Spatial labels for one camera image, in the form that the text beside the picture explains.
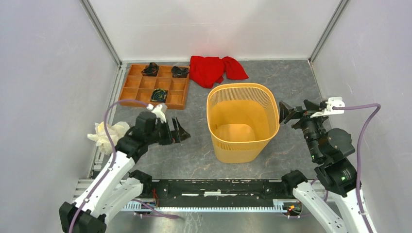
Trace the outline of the yellow mesh trash bin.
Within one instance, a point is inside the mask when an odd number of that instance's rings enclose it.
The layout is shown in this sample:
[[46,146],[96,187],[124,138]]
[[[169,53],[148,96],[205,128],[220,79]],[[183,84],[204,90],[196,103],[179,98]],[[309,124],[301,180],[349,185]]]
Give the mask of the yellow mesh trash bin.
[[206,113],[215,156],[223,163],[256,159],[280,128],[274,95],[258,83],[213,88],[207,97]]

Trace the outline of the pale yellow plastic trash bag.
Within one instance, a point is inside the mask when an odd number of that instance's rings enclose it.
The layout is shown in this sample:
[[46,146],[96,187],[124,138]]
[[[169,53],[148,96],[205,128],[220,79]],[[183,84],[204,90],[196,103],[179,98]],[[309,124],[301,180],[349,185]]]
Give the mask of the pale yellow plastic trash bag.
[[[95,133],[88,133],[87,138],[96,143],[96,147],[106,155],[110,155],[113,152],[109,137],[106,134],[104,123],[94,123]],[[130,129],[127,122],[120,121],[114,125],[106,125],[110,138],[112,139],[114,145],[117,144],[118,140],[125,136],[126,132]]]

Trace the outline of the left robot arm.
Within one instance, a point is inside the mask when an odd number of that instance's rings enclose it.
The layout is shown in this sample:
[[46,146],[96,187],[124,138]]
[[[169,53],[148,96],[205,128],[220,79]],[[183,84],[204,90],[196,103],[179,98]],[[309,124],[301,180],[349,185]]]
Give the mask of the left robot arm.
[[174,130],[159,114],[141,112],[92,184],[74,202],[64,202],[59,208],[63,232],[104,233],[109,221],[132,199],[150,196],[152,177],[130,169],[151,144],[170,145],[190,138],[176,117],[172,117],[172,124]]

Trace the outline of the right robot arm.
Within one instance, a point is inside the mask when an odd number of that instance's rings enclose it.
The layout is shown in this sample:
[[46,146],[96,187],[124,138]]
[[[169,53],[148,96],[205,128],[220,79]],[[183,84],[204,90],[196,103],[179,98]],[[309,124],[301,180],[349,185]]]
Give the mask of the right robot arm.
[[[292,107],[280,101],[279,123],[297,122],[293,129],[301,129],[312,161],[318,164],[314,170],[318,181],[333,198],[340,214],[336,214],[313,189],[302,172],[291,171],[281,180],[281,193],[287,198],[295,197],[308,209],[328,233],[374,233],[376,228],[367,213],[361,189],[361,141],[371,119],[381,105],[367,104],[346,106],[341,97],[331,97],[316,104],[304,100],[304,107]],[[374,108],[364,123],[357,145],[347,131],[333,128],[326,131],[323,123],[331,115],[343,114],[346,110]]]

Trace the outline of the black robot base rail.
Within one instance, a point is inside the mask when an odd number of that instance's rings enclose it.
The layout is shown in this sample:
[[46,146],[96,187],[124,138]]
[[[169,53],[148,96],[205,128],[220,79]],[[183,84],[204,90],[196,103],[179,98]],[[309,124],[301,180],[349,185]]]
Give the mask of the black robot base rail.
[[275,211],[282,200],[294,200],[292,190],[307,178],[293,170],[280,180],[269,179],[160,179],[135,170],[128,175],[143,184],[138,199],[164,211]]

